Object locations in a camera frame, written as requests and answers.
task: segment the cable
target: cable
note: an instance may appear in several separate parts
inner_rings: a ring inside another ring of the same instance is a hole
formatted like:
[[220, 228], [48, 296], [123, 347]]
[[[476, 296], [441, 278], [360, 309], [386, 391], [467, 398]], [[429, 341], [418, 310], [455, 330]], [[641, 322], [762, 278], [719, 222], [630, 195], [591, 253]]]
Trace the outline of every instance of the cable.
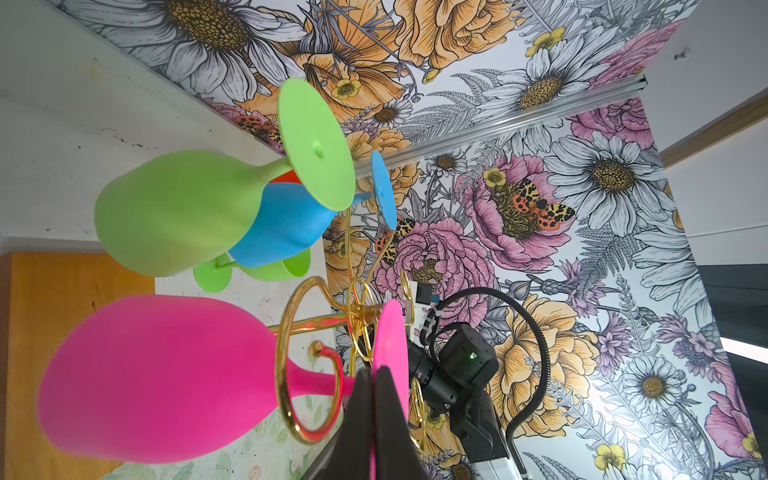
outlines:
[[[549, 377], [550, 377], [550, 364], [549, 364], [549, 348], [547, 347], [547, 340], [544, 337], [544, 333], [541, 331], [541, 328], [539, 328], [538, 324], [536, 323], [536, 320], [531, 316], [528, 311], [523, 308], [520, 303], [518, 303], [515, 299], [510, 297], [509, 295], [500, 292], [496, 289], [492, 289], [486, 286], [475, 286], [472, 288], [468, 288], [466, 290], [460, 290], [453, 295], [449, 296], [448, 298], [441, 300], [436, 306], [434, 310], [431, 310], [429, 312], [428, 318], [434, 318], [435, 316], [440, 317], [441, 311], [451, 303], [454, 303], [456, 300], [460, 300], [464, 298], [465, 296], [470, 295], [490, 295], [495, 298], [498, 298], [502, 302], [507, 303], [509, 306], [512, 307], [512, 309], [519, 313], [520, 316], [523, 317], [525, 322], [528, 324], [528, 326], [533, 331], [534, 336], [536, 337], [536, 342], [538, 343], [538, 350], [541, 354], [541, 379], [539, 380], [538, 386], [536, 387], [536, 391], [534, 392], [533, 396], [531, 397], [531, 401], [528, 402], [528, 404], [521, 410], [515, 417], [510, 420], [509, 425], [507, 425], [507, 429], [505, 430], [505, 437], [507, 439], [507, 445], [509, 447], [510, 452], [512, 453], [512, 456], [515, 458], [515, 463], [518, 464], [518, 469], [520, 470], [521, 474], [526, 473], [525, 467], [522, 464], [522, 459], [520, 458], [520, 455], [518, 454], [517, 449], [515, 448], [515, 444], [513, 443], [513, 437], [515, 434], [515, 430], [517, 427], [523, 424], [528, 418], [533, 415], [533, 413], [538, 410], [538, 408], [541, 406], [541, 404], [544, 402], [544, 397], [547, 395], [547, 388], [549, 387]], [[429, 336], [429, 352], [432, 354], [433, 358], [435, 357], [435, 340], [438, 336], [442, 335], [445, 332], [449, 332], [451, 330], [455, 330], [458, 328], [458, 325], [456, 322], [450, 323], [443, 328], [441, 328], [439, 331], [435, 331], [431, 336]]]

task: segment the orange wooden panel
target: orange wooden panel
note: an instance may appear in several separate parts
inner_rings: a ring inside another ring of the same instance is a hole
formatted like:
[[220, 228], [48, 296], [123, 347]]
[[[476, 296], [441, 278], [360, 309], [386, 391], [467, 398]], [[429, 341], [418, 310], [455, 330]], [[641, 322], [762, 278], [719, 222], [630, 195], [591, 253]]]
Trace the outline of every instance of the orange wooden panel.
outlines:
[[100, 478], [121, 463], [67, 455], [49, 444], [37, 421], [38, 388], [56, 349], [80, 322], [115, 300], [154, 294], [154, 278], [107, 254], [11, 253], [3, 260], [10, 269], [5, 479]]

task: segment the white wall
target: white wall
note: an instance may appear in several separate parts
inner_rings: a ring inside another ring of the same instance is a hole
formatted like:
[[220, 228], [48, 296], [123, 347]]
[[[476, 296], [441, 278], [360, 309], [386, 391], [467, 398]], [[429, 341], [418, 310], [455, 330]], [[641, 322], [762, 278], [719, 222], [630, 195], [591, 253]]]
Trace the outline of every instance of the white wall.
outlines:
[[768, 119], [667, 168], [667, 177], [696, 263], [768, 263]]
[[98, 192], [159, 154], [279, 157], [44, 0], [0, 2], [0, 45], [0, 253], [98, 248]]
[[654, 57], [641, 98], [660, 151], [768, 87], [767, 18], [767, 0], [702, 0]]

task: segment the transparent plastic strip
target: transparent plastic strip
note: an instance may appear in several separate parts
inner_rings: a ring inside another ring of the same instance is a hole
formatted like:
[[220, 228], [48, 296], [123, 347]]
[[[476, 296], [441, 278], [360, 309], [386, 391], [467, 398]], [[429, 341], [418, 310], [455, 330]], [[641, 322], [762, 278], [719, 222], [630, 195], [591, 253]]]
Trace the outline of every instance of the transparent plastic strip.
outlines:
[[[384, 164], [390, 169], [402, 167], [442, 151], [464, 147], [472, 142], [494, 138], [546, 121], [559, 120], [570, 115], [604, 107], [605, 105], [637, 96], [637, 93], [645, 88], [646, 85], [647, 82], [644, 75], [623, 78], [560, 100], [550, 101], [533, 108], [517, 111], [506, 117], [472, 125], [464, 130], [455, 131], [384, 154], [382, 155]], [[357, 178], [370, 176], [370, 164], [356, 165], [355, 175]]]

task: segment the floral wallpaper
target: floral wallpaper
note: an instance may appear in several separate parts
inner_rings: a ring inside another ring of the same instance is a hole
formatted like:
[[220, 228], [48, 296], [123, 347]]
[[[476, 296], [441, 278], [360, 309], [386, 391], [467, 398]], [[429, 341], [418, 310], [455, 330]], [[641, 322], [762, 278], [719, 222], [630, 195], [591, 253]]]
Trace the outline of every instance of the floral wallpaper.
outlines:
[[[306, 79], [354, 161], [638, 74], [698, 3], [49, 1], [279, 152], [277, 93]], [[551, 350], [548, 396], [515, 432], [536, 478], [766, 477], [639, 98], [435, 151], [390, 177], [392, 246], [370, 272], [386, 238], [374, 206], [353, 212], [350, 245], [340, 214], [323, 235], [330, 288], [348, 287], [350, 255], [381, 300], [402, 295], [401, 270], [443, 297], [493, 286], [521, 300]], [[487, 389], [506, 425], [539, 382], [532, 332], [485, 296], [443, 321], [494, 346]], [[348, 364], [343, 329], [336, 342]], [[307, 415], [325, 411], [310, 403]], [[111, 476], [299, 478], [316, 450], [267, 448], [282, 445], [278, 420], [188, 464]], [[430, 479], [475, 477], [446, 415], [416, 435]]]

